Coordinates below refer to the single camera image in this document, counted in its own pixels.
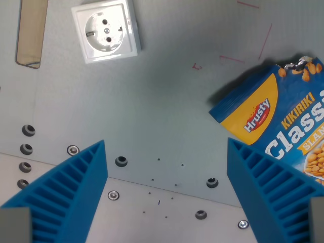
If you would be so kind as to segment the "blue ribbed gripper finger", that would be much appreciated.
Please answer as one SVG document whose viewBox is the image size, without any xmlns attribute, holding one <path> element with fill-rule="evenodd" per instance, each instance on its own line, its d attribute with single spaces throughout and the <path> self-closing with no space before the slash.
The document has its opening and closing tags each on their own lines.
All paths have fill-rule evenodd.
<svg viewBox="0 0 324 243">
<path fill-rule="evenodd" d="M 308 205 L 323 186 L 289 165 L 228 138 L 227 176 L 257 242 L 310 242 Z"/>
<path fill-rule="evenodd" d="M 31 210 L 33 242 L 85 242 L 107 178 L 101 140 L 43 174 L 2 208 Z"/>
</svg>

